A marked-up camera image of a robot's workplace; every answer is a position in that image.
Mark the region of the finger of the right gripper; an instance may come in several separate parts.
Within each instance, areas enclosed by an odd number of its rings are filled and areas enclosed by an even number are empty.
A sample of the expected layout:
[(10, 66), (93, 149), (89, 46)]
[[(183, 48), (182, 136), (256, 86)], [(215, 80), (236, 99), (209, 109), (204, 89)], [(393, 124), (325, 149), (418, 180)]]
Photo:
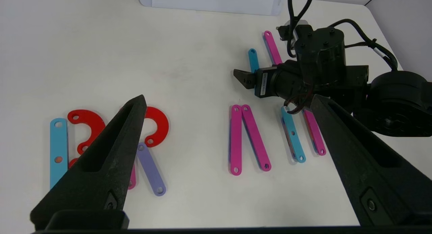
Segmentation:
[(255, 89), (256, 74), (239, 69), (233, 70), (233, 76), (244, 86), (246, 89)]

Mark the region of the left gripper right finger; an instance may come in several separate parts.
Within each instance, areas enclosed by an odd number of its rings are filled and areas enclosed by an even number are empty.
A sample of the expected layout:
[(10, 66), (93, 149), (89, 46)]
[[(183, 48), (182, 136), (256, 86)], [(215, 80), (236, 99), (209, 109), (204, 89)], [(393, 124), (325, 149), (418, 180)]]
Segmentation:
[(311, 110), (361, 226), (431, 226), (432, 182), (329, 98)]

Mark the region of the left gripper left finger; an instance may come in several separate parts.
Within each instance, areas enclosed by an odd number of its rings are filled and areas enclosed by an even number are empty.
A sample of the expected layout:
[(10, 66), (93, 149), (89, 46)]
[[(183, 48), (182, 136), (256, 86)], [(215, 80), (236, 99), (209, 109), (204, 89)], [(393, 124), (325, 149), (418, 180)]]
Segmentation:
[(124, 232), (123, 211), (147, 111), (127, 101), (76, 163), (30, 213), (37, 232)]

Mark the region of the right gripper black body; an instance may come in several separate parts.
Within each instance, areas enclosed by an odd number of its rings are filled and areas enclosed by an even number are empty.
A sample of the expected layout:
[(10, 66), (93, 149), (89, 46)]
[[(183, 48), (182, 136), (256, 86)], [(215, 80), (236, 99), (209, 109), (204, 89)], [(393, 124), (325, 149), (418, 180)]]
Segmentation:
[(275, 80), (280, 71), (278, 67), (259, 68), (255, 71), (254, 95), (258, 98), (278, 97)]

